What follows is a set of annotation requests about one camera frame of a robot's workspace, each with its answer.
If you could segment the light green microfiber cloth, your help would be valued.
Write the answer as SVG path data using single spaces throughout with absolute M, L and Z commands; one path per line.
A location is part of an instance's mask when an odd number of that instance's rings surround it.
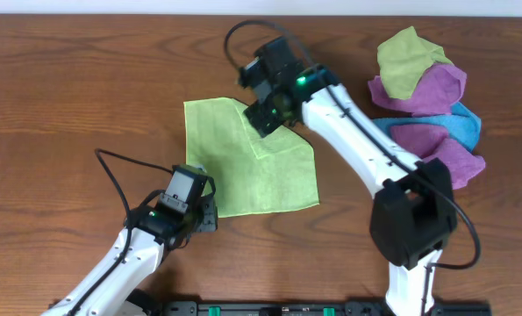
M 247 106 L 229 97 L 184 103 L 186 161 L 213 177 L 221 218 L 300 211 L 319 204 L 310 143 L 280 126 L 262 138 Z

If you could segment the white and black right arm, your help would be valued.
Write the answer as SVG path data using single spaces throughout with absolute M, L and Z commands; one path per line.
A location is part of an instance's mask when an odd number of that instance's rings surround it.
M 239 74 L 240 85 L 257 97 L 245 114 L 261 137 L 298 120 L 361 178 L 373 198 L 370 235 L 389 263 L 386 305 L 395 315 L 429 313 L 434 265 L 457 227 L 447 166 L 423 162 L 395 143 L 322 65 L 270 70 L 253 62 Z

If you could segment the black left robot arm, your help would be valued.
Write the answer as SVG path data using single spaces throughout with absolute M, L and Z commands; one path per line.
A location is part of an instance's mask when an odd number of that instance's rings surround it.
M 131 211 L 133 227 L 124 227 L 95 268 L 44 314 L 51 316 L 159 315 L 161 303 L 138 288 L 169 252 L 194 233 L 218 228 L 212 194 L 178 213 L 175 200 L 157 190 Z

